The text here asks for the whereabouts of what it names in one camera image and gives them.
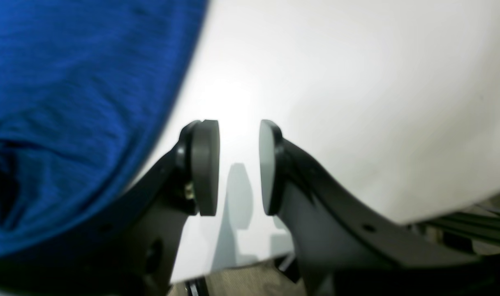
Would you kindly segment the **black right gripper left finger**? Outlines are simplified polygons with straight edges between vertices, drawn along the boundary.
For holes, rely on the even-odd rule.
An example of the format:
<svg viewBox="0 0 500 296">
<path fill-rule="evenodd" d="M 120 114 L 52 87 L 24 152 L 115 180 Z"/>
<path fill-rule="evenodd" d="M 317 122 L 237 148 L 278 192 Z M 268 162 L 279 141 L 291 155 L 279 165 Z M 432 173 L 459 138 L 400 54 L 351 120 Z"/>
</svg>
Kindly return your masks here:
<svg viewBox="0 0 500 296">
<path fill-rule="evenodd" d="M 220 131 L 194 120 L 126 193 L 83 223 L 0 258 L 12 296 L 164 296 L 190 216 L 218 207 Z"/>
</svg>

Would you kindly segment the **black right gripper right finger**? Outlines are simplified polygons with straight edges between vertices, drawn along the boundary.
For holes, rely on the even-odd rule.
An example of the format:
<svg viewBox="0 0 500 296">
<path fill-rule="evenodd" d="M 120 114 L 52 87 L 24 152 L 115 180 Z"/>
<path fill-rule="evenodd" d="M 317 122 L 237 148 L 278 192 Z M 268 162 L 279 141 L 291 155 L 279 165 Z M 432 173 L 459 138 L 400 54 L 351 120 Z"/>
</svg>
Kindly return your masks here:
<svg viewBox="0 0 500 296">
<path fill-rule="evenodd" d="M 371 210 L 271 120 L 259 160 L 265 213 L 290 231 L 309 296 L 500 296 L 498 266 Z"/>
</svg>

